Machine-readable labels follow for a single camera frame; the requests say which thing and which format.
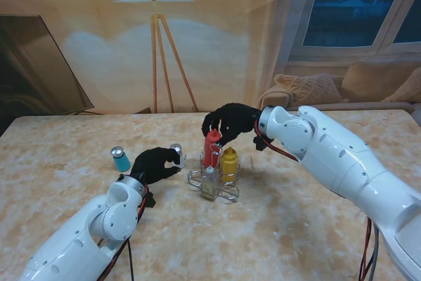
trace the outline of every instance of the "table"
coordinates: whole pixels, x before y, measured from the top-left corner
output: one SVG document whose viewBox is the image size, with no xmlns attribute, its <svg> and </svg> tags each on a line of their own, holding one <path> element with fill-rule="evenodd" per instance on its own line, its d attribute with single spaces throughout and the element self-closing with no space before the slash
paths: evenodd
<svg viewBox="0 0 421 281">
<path fill-rule="evenodd" d="M 300 165 L 232 143 L 241 155 L 236 204 L 199 197 L 186 182 L 199 168 L 205 114 L 33 116 L 0 138 L 0 281 L 27 260 L 81 206 L 119 175 L 110 150 L 131 162 L 151 147 L 181 143 L 186 167 L 150 186 L 157 204 L 132 236 L 136 280 L 357 280 L 365 215 Z M 421 130 L 404 111 L 333 111 L 380 161 L 421 191 Z M 380 245 L 376 280 L 403 280 Z M 107 280 L 130 280 L 125 250 Z"/>
</svg>

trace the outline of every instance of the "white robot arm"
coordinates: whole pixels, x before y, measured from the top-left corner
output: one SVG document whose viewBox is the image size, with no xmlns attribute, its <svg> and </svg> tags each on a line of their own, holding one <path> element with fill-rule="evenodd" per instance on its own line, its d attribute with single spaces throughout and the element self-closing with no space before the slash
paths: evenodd
<svg viewBox="0 0 421 281">
<path fill-rule="evenodd" d="M 421 194 L 388 171 L 354 133 L 319 110 L 266 107 L 261 134 L 277 138 L 316 180 L 351 200 L 383 235 L 408 280 L 421 280 Z"/>
<path fill-rule="evenodd" d="M 120 176 L 106 195 L 94 197 L 29 260 L 19 281 L 94 281 L 135 231 L 146 188 Z M 93 237 L 107 240 L 98 246 Z"/>
</svg>

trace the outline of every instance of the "wooden lamp leg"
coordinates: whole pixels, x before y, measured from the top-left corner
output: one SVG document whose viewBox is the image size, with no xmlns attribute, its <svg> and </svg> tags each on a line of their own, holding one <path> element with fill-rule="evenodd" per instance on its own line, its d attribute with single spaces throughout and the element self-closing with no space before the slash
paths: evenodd
<svg viewBox="0 0 421 281">
<path fill-rule="evenodd" d="M 177 60 L 178 68 L 180 69 L 180 72 L 182 73 L 183 81 L 184 81 L 184 84 L 186 85 L 186 88 L 187 88 L 187 90 L 189 92 L 191 102 L 193 103 L 193 106 L 194 106 L 195 111 L 196 112 L 199 112 L 199 109 L 197 108 L 197 105 L 196 105 L 196 100 L 195 100 L 195 98 L 193 96 L 193 92 L 192 92 L 192 90 L 190 88 L 190 85 L 189 85 L 189 81 L 187 80 L 187 76 L 186 76 L 186 74 L 184 72 L 183 65 L 182 65 L 182 62 L 180 60 L 180 56 L 178 56 L 176 44 L 174 43 L 174 40 L 172 39 L 170 28 L 168 27 L 168 24 L 166 23 L 165 16 L 163 14 L 159 14 L 159 18 L 161 19 L 162 25 L 164 26 L 164 30 L 165 30 L 166 36 L 167 36 L 167 38 L 168 38 L 168 40 L 170 42 L 172 51 L 173 51 L 174 56 L 175 56 L 175 58 Z"/>
<path fill-rule="evenodd" d="M 165 63 L 165 55 L 164 55 L 164 45 L 162 44 L 161 28 L 159 26 L 159 21 L 158 21 L 158 15 L 157 14 L 154 14 L 153 15 L 153 20 L 155 21 L 155 29 L 156 29 L 157 35 L 158 35 L 159 51 L 161 52 L 162 68 L 164 69 L 166 92 L 168 93 L 168 98 L 170 100 L 171 113 L 174 113 L 174 105 L 172 104 L 172 96 L 171 96 L 170 82 L 168 81 L 168 73 L 166 71 L 166 63 Z"/>
<path fill-rule="evenodd" d="M 152 38 L 152 78 L 153 78 L 153 112 L 158 112 L 157 100 L 157 41 L 155 34 L 155 14 L 151 16 L 151 38 Z"/>
</svg>

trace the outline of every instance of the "yellow squeeze bottle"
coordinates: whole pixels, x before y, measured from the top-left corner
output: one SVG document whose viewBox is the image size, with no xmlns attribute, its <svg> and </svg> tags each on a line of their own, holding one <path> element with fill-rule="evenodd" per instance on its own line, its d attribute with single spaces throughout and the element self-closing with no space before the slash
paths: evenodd
<svg viewBox="0 0 421 281">
<path fill-rule="evenodd" d="M 227 148 L 222 154 L 222 183 L 227 182 L 235 183 L 235 174 L 237 172 L 238 156 L 237 153 L 231 148 Z"/>
</svg>

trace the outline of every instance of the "window frame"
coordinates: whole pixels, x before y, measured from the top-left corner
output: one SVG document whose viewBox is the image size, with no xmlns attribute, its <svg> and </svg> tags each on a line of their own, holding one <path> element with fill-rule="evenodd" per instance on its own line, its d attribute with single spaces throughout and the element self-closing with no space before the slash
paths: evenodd
<svg viewBox="0 0 421 281">
<path fill-rule="evenodd" d="M 326 46 L 303 46 L 304 38 L 310 22 L 310 14 L 314 5 L 314 0 L 305 0 L 301 21 L 295 34 L 294 43 L 290 56 L 324 56 L 324 57 L 350 57 L 350 56 L 372 56 L 381 54 L 391 54 L 408 51 L 409 46 L 413 49 L 421 50 L 421 42 L 393 43 L 401 24 L 403 23 L 414 0 L 393 0 L 377 36 L 370 46 L 359 47 L 326 47 Z"/>
</svg>

